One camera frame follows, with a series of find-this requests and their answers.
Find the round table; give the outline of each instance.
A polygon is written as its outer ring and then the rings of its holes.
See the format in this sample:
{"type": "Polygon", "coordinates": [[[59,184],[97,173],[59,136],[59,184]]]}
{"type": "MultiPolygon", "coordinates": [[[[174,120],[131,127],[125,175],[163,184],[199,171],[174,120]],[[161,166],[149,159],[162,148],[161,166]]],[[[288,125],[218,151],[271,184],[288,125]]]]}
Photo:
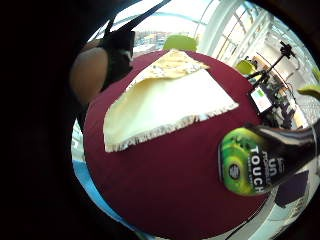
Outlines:
{"type": "Polygon", "coordinates": [[[251,85],[241,74],[187,51],[210,66],[210,75],[239,107],[124,151],[105,152],[102,128],[109,106],[141,70],[165,53],[137,57],[128,76],[92,101],[84,126],[86,161],[105,201],[138,229],[175,240],[214,237],[243,223],[268,197],[238,196],[219,181],[218,145],[223,136],[246,122],[259,123],[246,95],[251,85]]]}

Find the green bottle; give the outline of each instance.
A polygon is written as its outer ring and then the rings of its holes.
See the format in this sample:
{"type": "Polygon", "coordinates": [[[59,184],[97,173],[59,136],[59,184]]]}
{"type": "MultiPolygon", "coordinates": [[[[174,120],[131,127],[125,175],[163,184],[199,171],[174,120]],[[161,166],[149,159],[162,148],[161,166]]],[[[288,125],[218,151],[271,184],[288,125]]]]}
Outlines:
{"type": "Polygon", "coordinates": [[[264,194],[287,180],[320,152],[320,119],[302,130],[246,125],[219,146],[219,175],[236,194],[264,194]]]}

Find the red tablecloth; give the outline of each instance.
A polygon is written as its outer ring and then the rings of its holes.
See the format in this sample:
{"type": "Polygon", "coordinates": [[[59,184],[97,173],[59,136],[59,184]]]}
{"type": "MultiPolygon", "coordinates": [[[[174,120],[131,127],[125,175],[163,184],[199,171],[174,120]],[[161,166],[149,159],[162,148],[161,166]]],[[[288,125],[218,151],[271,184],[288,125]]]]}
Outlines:
{"type": "Polygon", "coordinates": [[[102,126],[108,107],[164,53],[136,58],[132,72],[90,104],[84,129],[87,164],[104,199],[135,227],[175,240],[213,237],[241,224],[267,197],[235,195],[218,177],[217,150],[223,136],[245,122],[259,123],[246,96],[251,85],[237,71],[211,57],[187,52],[211,67],[211,76],[240,106],[121,152],[104,150],[102,126]]]}

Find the chair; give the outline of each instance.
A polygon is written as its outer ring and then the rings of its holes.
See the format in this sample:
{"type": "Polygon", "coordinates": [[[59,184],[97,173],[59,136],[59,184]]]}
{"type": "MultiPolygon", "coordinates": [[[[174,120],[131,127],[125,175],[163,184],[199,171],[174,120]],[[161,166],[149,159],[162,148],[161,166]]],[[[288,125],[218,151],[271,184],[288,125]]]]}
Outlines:
{"type": "Polygon", "coordinates": [[[241,60],[235,68],[243,75],[249,75],[256,71],[254,65],[248,60],[241,60]]]}
{"type": "Polygon", "coordinates": [[[172,48],[195,52],[197,50],[197,41],[184,35],[170,35],[163,45],[163,50],[170,50],[172,48]]]}

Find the table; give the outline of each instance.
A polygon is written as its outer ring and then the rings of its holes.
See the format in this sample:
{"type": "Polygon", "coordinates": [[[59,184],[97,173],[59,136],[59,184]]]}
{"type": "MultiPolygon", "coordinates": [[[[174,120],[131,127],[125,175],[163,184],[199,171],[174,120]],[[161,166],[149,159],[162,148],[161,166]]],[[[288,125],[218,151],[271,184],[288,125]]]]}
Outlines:
{"type": "Polygon", "coordinates": [[[187,51],[210,66],[208,72],[239,107],[125,151],[104,150],[102,126],[108,107],[142,69],[165,53],[135,58],[132,72],[90,104],[84,126],[86,161],[105,201],[138,229],[175,240],[214,237],[243,223],[268,197],[235,195],[218,177],[217,150],[223,136],[246,122],[259,123],[246,95],[251,84],[240,73],[187,51]]]}

